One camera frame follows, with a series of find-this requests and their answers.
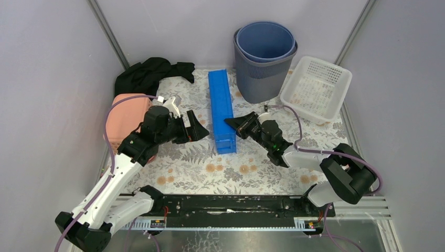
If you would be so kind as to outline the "pink plastic basket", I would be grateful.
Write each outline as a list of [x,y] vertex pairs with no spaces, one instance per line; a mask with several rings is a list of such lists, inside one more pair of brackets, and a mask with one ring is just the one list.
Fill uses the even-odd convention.
[[144,120],[144,115],[152,106],[150,98],[135,98],[120,103],[110,112],[105,129],[113,154],[121,142]]

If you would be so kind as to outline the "blue divided plastic tray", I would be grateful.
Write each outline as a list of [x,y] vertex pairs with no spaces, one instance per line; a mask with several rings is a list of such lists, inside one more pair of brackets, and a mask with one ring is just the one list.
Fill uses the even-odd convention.
[[233,117],[227,70],[208,73],[213,137],[218,154],[235,153],[236,133],[225,119]]

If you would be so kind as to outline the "white plastic basket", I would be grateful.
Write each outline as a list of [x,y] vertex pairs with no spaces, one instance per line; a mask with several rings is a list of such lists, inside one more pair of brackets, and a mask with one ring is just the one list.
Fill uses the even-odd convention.
[[340,112],[352,76],[345,68],[304,56],[284,85],[280,100],[315,124],[332,122]]

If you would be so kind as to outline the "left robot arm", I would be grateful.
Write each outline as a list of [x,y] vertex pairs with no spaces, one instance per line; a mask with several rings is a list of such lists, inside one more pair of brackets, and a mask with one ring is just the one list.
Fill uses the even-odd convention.
[[111,167],[82,203],[70,213],[58,214],[55,223],[62,237],[82,251],[103,251],[112,236],[135,218],[144,213],[158,215],[162,200],[146,192],[137,192],[118,207],[112,204],[127,183],[157,155],[160,145],[195,142],[209,135],[192,110],[187,111],[187,116],[188,127],[175,106],[150,107],[136,130],[122,141]]

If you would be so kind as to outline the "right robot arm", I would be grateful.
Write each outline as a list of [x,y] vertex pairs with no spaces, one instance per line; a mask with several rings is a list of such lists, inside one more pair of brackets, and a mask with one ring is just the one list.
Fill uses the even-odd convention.
[[252,138],[266,149],[274,165],[313,169],[324,174],[327,180],[311,186],[303,195],[301,209],[305,215],[316,215],[328,203],[357,204],[378,178],[347,144],[341,143],[332,151],[296,148],[283,137],[276,120],[268,113],[252,112],[224,122],[240,138]]

